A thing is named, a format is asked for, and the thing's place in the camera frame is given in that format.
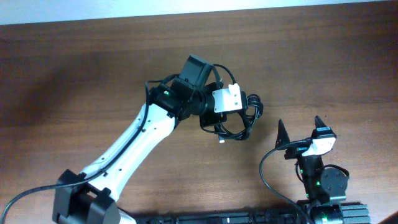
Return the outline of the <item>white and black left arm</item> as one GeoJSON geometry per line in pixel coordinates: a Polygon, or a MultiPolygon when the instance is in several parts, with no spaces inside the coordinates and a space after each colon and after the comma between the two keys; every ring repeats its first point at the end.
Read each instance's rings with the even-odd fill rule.
{"type": "Polygon", "coordinates": [[[190,55],[178,74],[155,80],[132,124],[97,160],[79,174],[66,170],[58,179],[52,220],[55,223],[128,223],[136,220],[116,202],[130,177],[151,150],[179,123],[198,116],[200,126],[216,126],[230,113],[244,116],[246,93],[235,80],[223,86],[217,69],[190,55]]]}

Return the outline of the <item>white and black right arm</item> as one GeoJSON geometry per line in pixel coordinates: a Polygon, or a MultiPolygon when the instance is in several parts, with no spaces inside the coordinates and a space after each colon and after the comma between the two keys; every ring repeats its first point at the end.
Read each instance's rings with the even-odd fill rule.
{"type": "Polygon", "coordinates": [[[310,137],[291,141],[282,120],[278,121],[275,147],[284,151],[284,159],[297,161],[296,173],[307,194],[307,200],[299,202],[300,214],[307,223],[322,222],[327,216],[315,217],[314,208],[336,205],[346,200],[349,172],[337,165],[325,165],[322,156],[332,151],[336,133],[319,116],[314,118],[315,129],[310,137]]]}

